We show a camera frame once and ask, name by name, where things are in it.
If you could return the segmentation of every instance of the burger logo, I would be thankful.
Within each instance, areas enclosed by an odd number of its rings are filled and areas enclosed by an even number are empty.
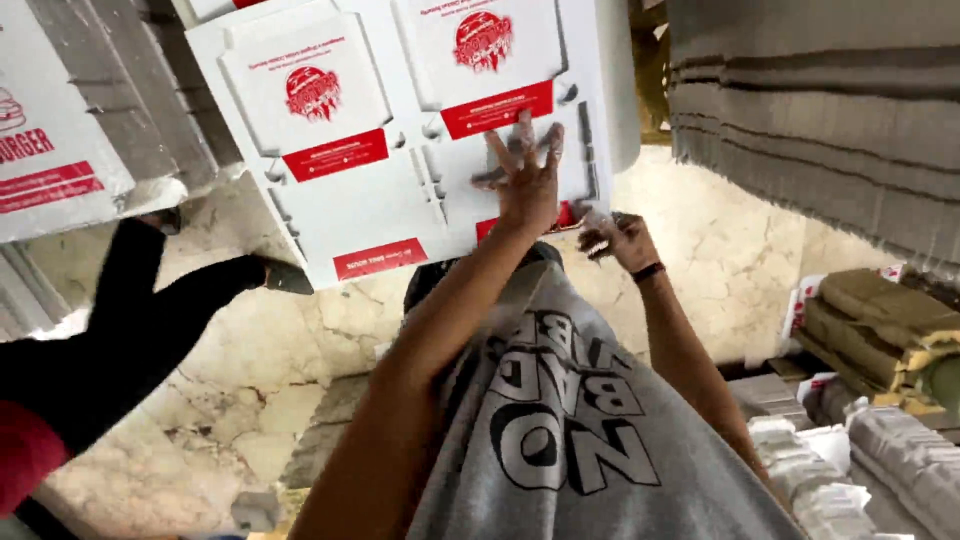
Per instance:
[[[340,81],[332,71],[307,65],[287,76],[287,109],[307,120],[329,120],[340,106]]]
[[[6,88],[0,88],[0,132],[12,130],[27,123],[23,107],[13,100]]]
[[[510,56],[514,44],[514,25],[510,17],[491,12],[474,12],[457,28],[457,48],[453,56],[457,64],[468,65],[474,72],[497,71]]]

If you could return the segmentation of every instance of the stack of cardboard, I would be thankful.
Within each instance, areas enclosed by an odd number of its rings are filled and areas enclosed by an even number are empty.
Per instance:
[[[795,337],[875,405],[944,412],[914,385],[926,366],[960,353],[960,313],[923,292],[867,269],[830,274]]]

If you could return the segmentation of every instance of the person's arm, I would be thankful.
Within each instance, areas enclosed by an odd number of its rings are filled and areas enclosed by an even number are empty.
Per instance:
[[[401,538],[436,459],[441,412],[435,381],[487,318],[507,280],[557,219],[563,129],[537,165],[529,113],[521,115],[522,169],[496,134],[488,142],[509,181],[498,186],[500,219],[413,310],[371,375],[370,390],[314,483],[291,540]]]
[[[609,245],[593,253],[604,241]],[[605,218],[584,232],[581,251],[591,253],[592,259],[613,255],[631,274],[660,262],[643,218],[629,214],[621,214],[616,224]],[[690,326],[666,272],[661,270],[637,286],[647,314],[650,361],[654,370],[769,486],[767,472],[756,455],[740,408]]]

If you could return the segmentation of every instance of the floor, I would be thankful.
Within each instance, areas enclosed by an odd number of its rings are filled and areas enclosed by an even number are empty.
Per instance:
[[[695,330],[716,362],[759,362],[780,347],[788,294],[800,276],[894,262],[865,242],[747,195],[708,171],[644,147],[618,175],[613,206],[645,216]],[[160,285],[250,250],[285,248],[252,184],[221,188],[185,211]],[[30,242],[64,299],[88,307],[112,226]],[[590,263],[574,236],[549,239],[567,273],[643,358],[644,314],[614,262]],[[52,475],[46,492],[105,536],[233,529],[241,491],[268,491],[332,378],[369,369],[391,340],[412,269],[312,297],[244,293],[211,322],[175,372],[89,452]],[[131,352],[131,361],[136,361]]]

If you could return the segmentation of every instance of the person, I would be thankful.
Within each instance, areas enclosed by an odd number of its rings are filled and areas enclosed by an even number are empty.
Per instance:
[[[643,219],[601,220],[580,248],[633,276],[652,369],[537,244],[563,128],[544,166],[529,113],[519,132],[522,163],[487,134],[500,218],[409,312],[289,538],[804,538]]]
[[[313,294],[298,267],[256,255],[217,262],[154,292],[177,212],[122,220],[101,270],[86,331],[0,344],[0,516],[83,453],[186,358],[207,323],[257,287]]]

